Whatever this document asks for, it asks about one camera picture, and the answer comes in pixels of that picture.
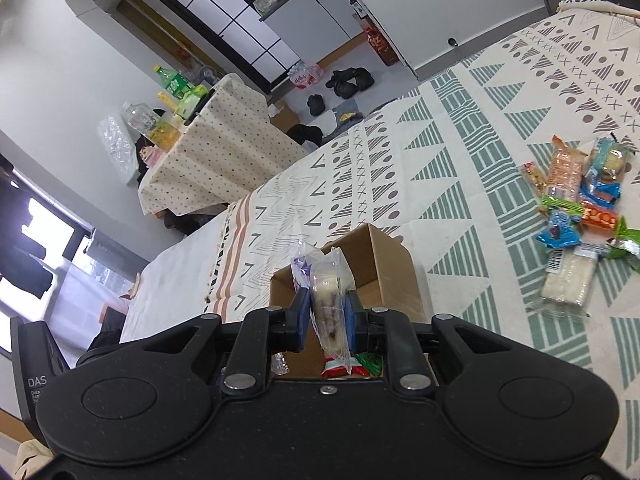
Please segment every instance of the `patterned bedspread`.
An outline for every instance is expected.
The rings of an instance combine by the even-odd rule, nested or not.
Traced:
[[[547,256],[518,172],[530,160],[546,169],[554,134],[640,146],[639,67],[633,20],[569,9],[440,73],[231,206],[207,311],[242,319],[268,304],[297,240],[322,245],[372,222],[410,250],[428,316],[455,314],[603,377],[620,402],[605,459],[639,477],[640,276],[600,262],[584,322],[532,311]],[[638,159],[621,202],[631,227]]]

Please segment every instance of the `metal screw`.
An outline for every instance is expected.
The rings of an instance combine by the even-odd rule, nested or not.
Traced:
[[[422,374],[408,374],[400,377],[400,386],[405,390],[423,390],[431,386],[431,379]]]
[[[323,395],[335,395],[338,393],[338,388],[335,386],[320,386],[320,393]]]
[[[232,390],[246,390],[255,384],[255,377],[249,374],[233,374],[225,379],[225,386]]]

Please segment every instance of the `green soda bottle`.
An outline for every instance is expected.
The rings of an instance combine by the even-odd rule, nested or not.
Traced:
[[[184,97],[187,90],[193,88],[193,85],[175,70],[162,68],[160,65],[156,65],[154,67],[154,72],[156,72],[160,77],[160,84],[162,85],[162,88],[167,89],[178,100],[181,100]]]

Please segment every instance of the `tile floor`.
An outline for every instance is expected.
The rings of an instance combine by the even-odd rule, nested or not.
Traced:
[[[306,105],[306,100],[309,96],[320,94],[324,98],[327,110],[336,107],[344,100],[338,97],[333,89],[327,88],[324,84],[331,79],[334,70],[361,66],[369,70],[373,79],[376,80],[372,87],[354,95],[358,108],[364,115],[367,115],[373,108],[406,94],[420,84],[414,74],[402,62],[398,62],[393,66],[386,66],[369,43],[363,43],[330,65],[325,71],[324,77],[318,83],[305,90],[294,88],[285,95],[284,100],[298,114],[300,122],[307,124],[314,119]]]

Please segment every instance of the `table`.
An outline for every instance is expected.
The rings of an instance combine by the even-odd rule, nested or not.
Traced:
[[[138,188],[145,214],[184,215],[246,196],[306,152],[271,125],[263,95],[224,76],[201,113]]]

